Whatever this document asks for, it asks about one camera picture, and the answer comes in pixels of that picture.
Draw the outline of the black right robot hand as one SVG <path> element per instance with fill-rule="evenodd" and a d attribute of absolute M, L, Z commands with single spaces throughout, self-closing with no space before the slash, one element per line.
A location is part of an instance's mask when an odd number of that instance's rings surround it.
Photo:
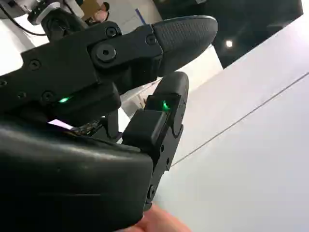
<path fill-rule="evenodd" d="M 218 23 L 194 15 L 122 34 L 62 10 L 49 43 L 0 78 L 0 228 L 113 232 L 137 223 L 183 133 L 189 79 L 180 68 Z"/>

